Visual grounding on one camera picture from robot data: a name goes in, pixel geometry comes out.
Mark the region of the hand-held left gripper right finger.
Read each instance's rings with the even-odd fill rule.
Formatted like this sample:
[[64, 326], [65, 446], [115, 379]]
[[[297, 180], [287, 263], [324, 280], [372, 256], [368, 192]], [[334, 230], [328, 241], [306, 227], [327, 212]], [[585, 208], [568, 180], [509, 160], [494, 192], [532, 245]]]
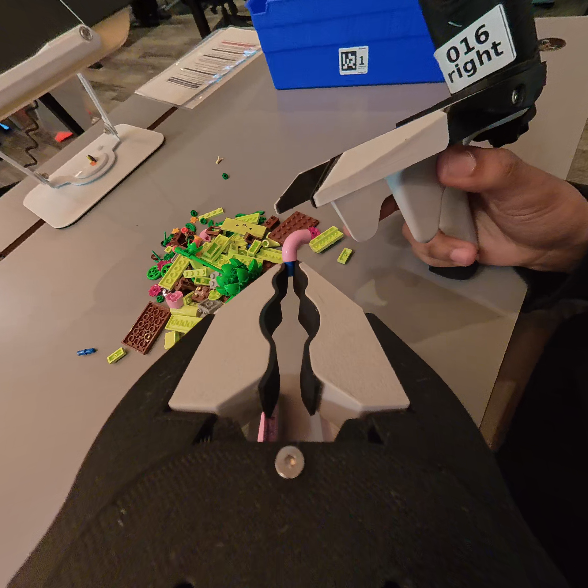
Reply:
[[330, 442], [349, 419], [407, 409], [408, 395], [364, 310], [304, 262], [296, 264], [293, 290], [305, 333], [293, 440]]

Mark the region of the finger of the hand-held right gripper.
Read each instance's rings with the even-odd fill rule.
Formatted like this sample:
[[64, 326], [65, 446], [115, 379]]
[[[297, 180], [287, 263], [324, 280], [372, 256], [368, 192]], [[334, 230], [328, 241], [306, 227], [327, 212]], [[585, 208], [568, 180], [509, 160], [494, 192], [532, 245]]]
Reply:
[[315, 194], [325, 183], [340, 158], [341, 156], [337, 155], [322, 164], [299, 173], [276, 201], [274, 206], [276, 214], [283, 214], [305, 202], [310, 202], [314, 208], [317, 208]]
[[345, 151], [313, 196], [317, 207], [330, 203], [358, 242], [378, 230], [389, 195], [413, 237], [430, 241], [439, 230], [444, 188], [436, 158], [449, 144], [447, 114], [435, 111]]

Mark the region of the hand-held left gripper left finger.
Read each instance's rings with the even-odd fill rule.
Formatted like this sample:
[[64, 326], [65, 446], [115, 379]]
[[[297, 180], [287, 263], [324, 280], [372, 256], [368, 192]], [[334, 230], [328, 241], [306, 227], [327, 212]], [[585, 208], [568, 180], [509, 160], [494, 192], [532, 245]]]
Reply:
[[213, 315], [170, 398], [172, 410], [240, 425], [273, 416], [281, 385], [273, 334], [288, 279], [288, 267], [276, 265]]

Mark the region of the pink elbow tube piece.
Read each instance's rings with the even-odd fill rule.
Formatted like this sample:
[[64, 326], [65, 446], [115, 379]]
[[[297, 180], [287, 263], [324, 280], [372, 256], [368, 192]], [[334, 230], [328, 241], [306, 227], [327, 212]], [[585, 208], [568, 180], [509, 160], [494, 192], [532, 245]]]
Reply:
[[313, 233], [310, 229], [299, 229], [291, 232], [283, 242], [282, 262], [292, 265], [298, 261], [299, 249], [310, 243]]

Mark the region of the pink brick block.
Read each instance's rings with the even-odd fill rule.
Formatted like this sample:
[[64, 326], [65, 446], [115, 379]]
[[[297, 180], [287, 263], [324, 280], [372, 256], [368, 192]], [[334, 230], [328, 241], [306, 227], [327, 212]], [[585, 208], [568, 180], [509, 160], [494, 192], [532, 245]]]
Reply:
[[261, 413], [257, 442], [276, 442], [279, 438], [279, 407], [276, 406], [271, 414], [267, 416]]

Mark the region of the person's right hand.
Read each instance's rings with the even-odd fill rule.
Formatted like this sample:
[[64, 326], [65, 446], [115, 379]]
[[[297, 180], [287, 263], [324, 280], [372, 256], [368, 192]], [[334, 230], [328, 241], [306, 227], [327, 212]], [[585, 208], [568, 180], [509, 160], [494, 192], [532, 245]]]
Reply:
[[474, 245], [438, 231], [413, 253], [435, 267], [522, 267], [572, 272], [587, 253], [587, 200], [569, 183], [528, 165], [506, 149], [455, 145], [437, 157], [437, 178], [469, 194]]

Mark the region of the brown studded plate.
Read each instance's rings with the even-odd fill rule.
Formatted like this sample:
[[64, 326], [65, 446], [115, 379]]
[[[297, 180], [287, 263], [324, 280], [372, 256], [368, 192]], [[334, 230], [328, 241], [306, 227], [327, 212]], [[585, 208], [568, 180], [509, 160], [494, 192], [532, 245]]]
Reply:
[[320, 221], [302, 212], [295, 211], [283, 222], [281, 222], [267, 237], [283, 246], [286, 238], [295, 231], [315, 228]]

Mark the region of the lime ridged brick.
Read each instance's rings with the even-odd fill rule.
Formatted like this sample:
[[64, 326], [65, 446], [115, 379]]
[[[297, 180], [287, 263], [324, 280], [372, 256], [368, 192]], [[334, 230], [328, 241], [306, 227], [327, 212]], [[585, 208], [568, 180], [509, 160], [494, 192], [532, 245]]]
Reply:
[[344, 237], [344, 233], [337, 226], [331, 226], [327, 230], [317, 233], [317, 235], [309, 242], [309, 247], [314, 253], [321, 254], [341, 241]]

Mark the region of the pile of toy bricks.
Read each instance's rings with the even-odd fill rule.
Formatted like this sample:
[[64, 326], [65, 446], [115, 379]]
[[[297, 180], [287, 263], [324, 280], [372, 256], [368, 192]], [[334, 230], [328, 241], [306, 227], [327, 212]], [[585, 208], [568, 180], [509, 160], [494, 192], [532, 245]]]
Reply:
[[160, 243], [163, 251], [151, 253], [152, 265], [146, 271], [151, 283], [149, 302], [168, 307], [165, 295], [177, 290], [183, 293], [185, 302], [180, 309], [169, 308], [171, 317], [162, 331], [165, 349], [173, 347], [204, 317], [214, 314], [233, 299], [227, 300], [224, 296], [217, 299], [216, 292], [210, 294], [210, 269], [199, 263], [191, 265], [187, 258], [174, 253], [176, 246], [195, 253], [218, 268], [231, 258], [246, 265], [255, 259], [262, 267], [261, 275], [282, 263], [282, 246], [268, 239], [267, 235], [283, 220], [264, 210], [237, 213], [234, 217], [221, 219], [223, 214], [223, 208], [200, 215], [192, 210], [188, 223], [164, 233]]

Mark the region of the large brown round-hole plate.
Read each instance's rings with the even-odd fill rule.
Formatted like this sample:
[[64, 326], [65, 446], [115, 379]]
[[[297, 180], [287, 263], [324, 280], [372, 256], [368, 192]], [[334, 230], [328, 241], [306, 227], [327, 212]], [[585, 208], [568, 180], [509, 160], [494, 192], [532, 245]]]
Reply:
[[122, 345], [141, 355], [148, 354], [170, 317], [171, 310], [167, 306], [149, 302], [123, 338]]

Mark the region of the green toy plant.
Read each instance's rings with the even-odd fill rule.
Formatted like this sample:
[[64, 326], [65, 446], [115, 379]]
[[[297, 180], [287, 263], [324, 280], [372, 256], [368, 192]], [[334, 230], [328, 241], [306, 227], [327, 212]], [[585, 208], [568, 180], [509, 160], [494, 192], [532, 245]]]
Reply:
[[218, 268], [209, 261], [199, 258], [195, 253], [179, 246], [174, 248], [174, 253], [187, 258], [191, 265], [199, 263], [201, 266], [210, 269], [208, 287], [210, 288], [210, 294], [212, 292], [217, 293], [217, 299], [223, 296], [227, 300], [234, 298], [259, 278], [262, 273], [262, 267], [255, 259], [246, 265], [238, 259], [231, 258]]

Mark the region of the blue storage bin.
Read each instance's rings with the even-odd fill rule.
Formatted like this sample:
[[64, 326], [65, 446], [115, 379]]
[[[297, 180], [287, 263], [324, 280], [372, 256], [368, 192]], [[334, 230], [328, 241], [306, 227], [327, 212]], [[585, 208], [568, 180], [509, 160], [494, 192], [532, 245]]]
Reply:
[[275, 88], [444, 82], [418, 1], [248, 1]]

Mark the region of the laminated paper sheet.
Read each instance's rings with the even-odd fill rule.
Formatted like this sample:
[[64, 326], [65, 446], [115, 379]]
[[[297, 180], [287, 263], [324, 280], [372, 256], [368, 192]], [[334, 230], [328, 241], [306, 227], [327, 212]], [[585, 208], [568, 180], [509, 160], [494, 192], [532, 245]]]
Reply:
[[253, 28], [229, 26], [209, 35], [135, 93], [193, 109], [261, 54]]

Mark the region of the white desk lamp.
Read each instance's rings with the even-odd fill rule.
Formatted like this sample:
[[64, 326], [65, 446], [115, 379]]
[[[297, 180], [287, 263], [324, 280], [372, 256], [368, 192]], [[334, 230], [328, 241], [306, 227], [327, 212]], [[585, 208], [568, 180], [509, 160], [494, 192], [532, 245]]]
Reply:
[[[1, 74], [2, 116], [11, 114], [37, 86], [77, 72], [81, 61], [102, 46], [97, 29], [79, 24], [4, 71]], [[56, 229], [76, 223], [164, 142], [164, 136], [157, 131], [126, 123], [113, 124], [83, 74], [77, 73], [77, 78], [104, 123], [105, 130], [97, 138], [48, 175], [25, 168], [1, 152], [1, 158], [33, 180], [33, 187], [24, 196], [26, 209]], [[91, 166], [87, 155], [97, 158], [98, 165]]]

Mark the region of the black panel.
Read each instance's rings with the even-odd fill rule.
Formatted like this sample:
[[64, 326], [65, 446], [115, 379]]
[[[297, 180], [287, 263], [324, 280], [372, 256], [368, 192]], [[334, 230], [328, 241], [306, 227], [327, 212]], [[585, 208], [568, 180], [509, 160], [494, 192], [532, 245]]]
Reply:
[[70, 29], [94, 26], [129, 1], [1, 1], [1, 73]]

